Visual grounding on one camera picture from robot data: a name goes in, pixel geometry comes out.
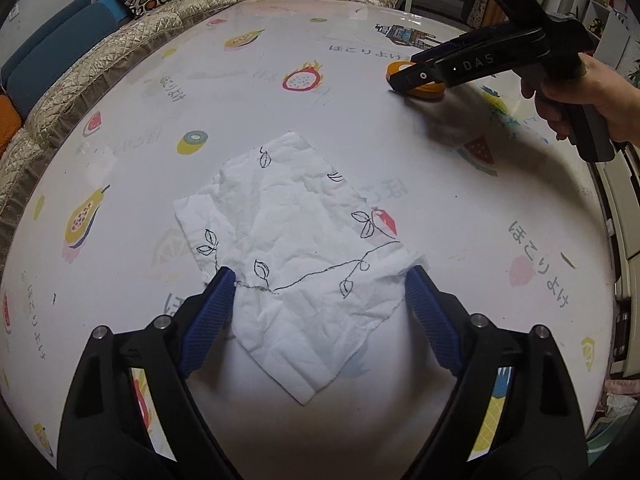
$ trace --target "person's hand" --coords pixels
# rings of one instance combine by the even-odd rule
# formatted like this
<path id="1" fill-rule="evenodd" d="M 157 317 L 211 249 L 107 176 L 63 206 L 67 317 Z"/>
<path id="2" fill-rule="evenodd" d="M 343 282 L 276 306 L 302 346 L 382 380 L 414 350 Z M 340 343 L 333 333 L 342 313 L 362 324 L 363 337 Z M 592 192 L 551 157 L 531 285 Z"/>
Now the person's hand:
<path id="1" fill-rule="evenodd" d="M 580 54 L 587 72 L 577 79 L 542 82 L 542 93 L 553 101 L 576 105 L 594 105 L 607 120 L 609 135 L 616 142 L 629 140 L 640 146 L 640 89 L 634 88 L 615 70 L 586 54 Z M 526 82 L 522 95 L 531 99 L 536 92 Z M 558 140 L 571 133 L 571 124 L 562 116 L 560 107 L 536 95 L 536 110 Z"/>

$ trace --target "leaf drawing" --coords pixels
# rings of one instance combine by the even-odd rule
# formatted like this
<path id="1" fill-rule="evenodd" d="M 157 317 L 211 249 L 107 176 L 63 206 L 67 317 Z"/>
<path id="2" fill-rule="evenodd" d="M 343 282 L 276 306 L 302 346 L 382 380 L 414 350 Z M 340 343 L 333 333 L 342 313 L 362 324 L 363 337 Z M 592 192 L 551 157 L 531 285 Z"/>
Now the leaf drawing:
<path id="1" fill-rule="evenodd" d="M 334 182 L 342 182 L 344 180 L 344 177 L 337 171 L 335 171 L 335 173 L 327 173 L 326 176 L 328 176 Z"/>
<path id="2" fill-rule="evenodd" d="M 218 246 L 218 238 L 213 231 L 209 231 L 208 229 L 204 229 L 204 237 L 209 242 L 213 248 L 215 249 Z"/>
<path id="3" fill-rule="evenodd" d="M 200 247 L 196 247 L 196 250 L 202 254 L 202 256 L 209 256 L 215 249 L 208 245 L 201 245 Z"/>
<path id="4" fill-rule="evenodd" d="M 353 290 L 353 282 L 348 279 L 344 279 L 340 282 L 340 292 L 342 293 L 342 297 L 346 298 L 351 291 Z"/>
<path id="5" fill-rule="evenodd" d="M 262 155 L 260 156 L 260 167 L 266 168 L 271 164 L 271 155 L 269 155 L 266 150 L 263 151 L 262 146 L 260 147 L 260 153 L 262 153 Z"/>
<path id="6" fill-rule="evenodd" d="M 357 220 L 360 223 L 364 222 L 368 222 L 369 221 L 369 215 L 366 214 L 364 211 L 356 211 L 351 213 L 351 216 L 353 217 L 354 220 Z"/>
<path id="7" fill-rule="evenodd" d="M 374 232 L 376 232 L 376 227 L 375 225 L 373 225 L 373 222 L 371 220 L 368 220 L 362 228 L 360 238 L 369 238 L 370 236 L 373 236 Z"/>
<path id="8" fill-rule="evenodd" d="M 267 264 L 265 262 L 259 262 L 258 260 L 255 260 L 254 272 L 255 275 L 258 276 L 258 278 L 266 282 L 268 288 L 269 282 L 267 281 L 267 278 L 269 277 L 269 267 L 267 267 Z"/>

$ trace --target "white cloth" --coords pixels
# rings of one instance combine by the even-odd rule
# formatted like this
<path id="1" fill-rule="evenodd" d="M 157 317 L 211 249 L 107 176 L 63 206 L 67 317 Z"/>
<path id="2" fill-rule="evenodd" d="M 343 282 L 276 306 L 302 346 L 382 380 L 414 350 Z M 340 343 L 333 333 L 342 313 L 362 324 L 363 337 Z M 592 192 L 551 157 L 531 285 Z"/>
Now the white cloth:
<path id="1" fill-rule="evenodd" d="M 220 266 L 236 273 L 234 335 L 301 404 L 401 303 L 420 259 L 292 132 L 174 209 L 205 282 Z"/>

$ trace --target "white tabletop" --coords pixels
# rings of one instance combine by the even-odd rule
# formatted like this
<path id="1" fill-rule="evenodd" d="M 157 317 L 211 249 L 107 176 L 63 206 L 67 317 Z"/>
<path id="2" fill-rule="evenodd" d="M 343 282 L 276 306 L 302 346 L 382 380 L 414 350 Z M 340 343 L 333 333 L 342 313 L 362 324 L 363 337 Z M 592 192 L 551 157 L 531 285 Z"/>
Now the white tabletop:
<path id="1" fill-rule="evenodd" d="M 2 395 L 52 462 L 91 329 L 142 328 L 203 289 L 172 201 L 287 130 L 392 216 L 433 281 L 469 312 L 523 332 L 546 324 L 589 423 L 609 355 L 613 281 L 588 168 L 536 120 L 513 73 L 447 90 L 437 103 L 393 93 L 387 65 L 418 52 L 387 37 L 401 35 L 394 25 L 439 41 L 460 33 L 352 2 L 233 6 L 145 59 L 70 134 L 25 210 L 0 290 L 10 315 L 0 331 Z M 287 75 L 305 64 L 319 84 L 314 73 L 313 88 L 288 90 Z M 193 151 L 180 144 L 192 131 L 207 140 L 182 154 Z M 107 186 L 70 250 L 72 212 Z M 247 480 L 373 480 L 401 476 L 454 380 L 402 306 L 306 406 L 232 337 L 214 344 L 188 384 Z"/>

